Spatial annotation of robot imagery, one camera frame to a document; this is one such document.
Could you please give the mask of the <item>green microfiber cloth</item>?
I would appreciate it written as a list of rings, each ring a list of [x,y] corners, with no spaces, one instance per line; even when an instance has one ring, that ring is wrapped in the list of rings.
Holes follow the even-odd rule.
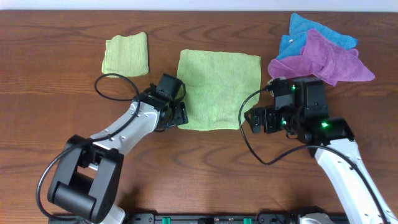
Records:
[[[238,129],[243,101],[259,90],[261,58],[243,53],[182,50],[177,78],[184,82],[188,123],[180,129]]]

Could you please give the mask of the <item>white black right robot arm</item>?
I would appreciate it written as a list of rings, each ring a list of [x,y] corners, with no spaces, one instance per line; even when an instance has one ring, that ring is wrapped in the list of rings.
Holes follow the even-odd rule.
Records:
[[[330,117],[324,82],[318,78],[276,78],[257,92],[265,91],[273,96],[273,105],[239,110],[238,120],[246,120],[253,133],[285,131],[289,139],[302,145],[261,164],[272,165],[306,149],[331,181],[350,223],[397,223],[366,170],[348,123]]]

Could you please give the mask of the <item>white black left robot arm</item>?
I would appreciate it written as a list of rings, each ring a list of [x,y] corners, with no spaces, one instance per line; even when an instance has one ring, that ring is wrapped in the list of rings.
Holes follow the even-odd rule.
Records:
[[[129,99],[129,109],[114,123],[88,138],[72,136],[49,164],[56,167],[47,200],[68,215],[51,215],[50,223],[125,223],[116,205],[124,157],[146,135],[188,123],[183,81],[163,74]]]

